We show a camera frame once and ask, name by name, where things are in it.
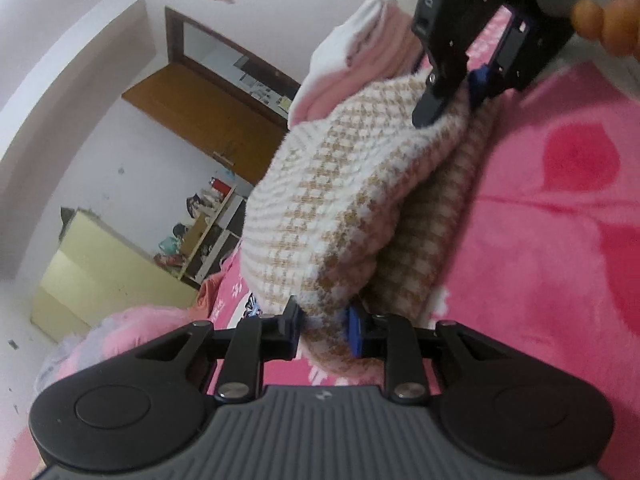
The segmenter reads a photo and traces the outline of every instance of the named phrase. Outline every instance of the wooden door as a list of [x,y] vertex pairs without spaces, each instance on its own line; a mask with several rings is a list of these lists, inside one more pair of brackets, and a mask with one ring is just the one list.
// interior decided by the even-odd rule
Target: wooden door
[[179,63],[169,63],[122,97],[254,185],[286,133]]

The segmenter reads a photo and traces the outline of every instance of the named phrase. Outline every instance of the yellow cabinet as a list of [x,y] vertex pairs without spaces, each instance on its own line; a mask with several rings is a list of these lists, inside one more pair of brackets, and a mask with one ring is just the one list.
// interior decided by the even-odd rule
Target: yellow cabinet
[[196,295],[103,222],[78,212],[36,291],[31,320],[60,341],[131,306],[188,308]]

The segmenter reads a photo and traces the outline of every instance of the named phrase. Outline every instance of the gray gripper base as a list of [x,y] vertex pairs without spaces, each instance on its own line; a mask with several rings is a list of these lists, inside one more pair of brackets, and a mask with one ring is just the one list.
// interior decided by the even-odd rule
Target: gray gripper base
[[[48,468],[41,480],[106,478]],[[112,480],[532,480],[464,454],[423,408],[385,400],[377,386],[269,386],[249,404],[220,408],[183,452]],[[595,467],[545,477],[602,480]]]

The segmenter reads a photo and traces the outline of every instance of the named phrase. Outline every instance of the pink blanket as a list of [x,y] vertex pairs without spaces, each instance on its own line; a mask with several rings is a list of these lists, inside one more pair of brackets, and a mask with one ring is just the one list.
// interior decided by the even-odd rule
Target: pink blanket
[[640,478],[640,105],[592,64],[512,95],[432,298],[613,405],[601,466]]

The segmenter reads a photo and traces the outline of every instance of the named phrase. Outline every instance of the houndstooth sweater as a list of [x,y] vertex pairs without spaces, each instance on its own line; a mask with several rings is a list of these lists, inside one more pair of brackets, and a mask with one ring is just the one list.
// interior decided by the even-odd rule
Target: houndstooth sweater
[[[344,309],[367,283],[364,296],[371,310],[417,319],[434,278],[435,271],[426,267],[441,262],[462,210],[463,201],[458,204],[456,196],[470,182],[467,174],[452,168],[459,168],[462,159],[466,173],[474,173],[477,165],[469,163],[468,154],[458,153],[457,162],[451,157],[434,176],[435,186],[425,182],[470,133],[466,88],[434,125],[413,127],[411,114],[424,92],[425,76],[373,83],[325,120],[294,127],[247,202],[242,276],[265,313],[279,314],[290,295],[298,298],[307,314],[306,352],[335,374],[380,373],[379,363],[352,359],[342,335]],[[492,110],[481,110],[483,120],[493,113],[488,108]],[[467,151],[481,152],[475,146]],[[452,178],[460,193],[447,188]],[[412,191],[413,207],[404,200]],[[440,205],[449,208],[446,212],[437,207],[443,198]],[[437,249],[433,237],[416,229],[416,209],[426,215],[424,229],[428,232],[432,225],[442,238],[435,241]],[[411,214],[403,221],[405,210]],[[443,214],[450,217],[444,227],[433,222]],[[399,221],[402,230],[396,232]],[[412,247],[415,235],[423,239],[414,240]],[[395,304],[398,295],[401,302]]]

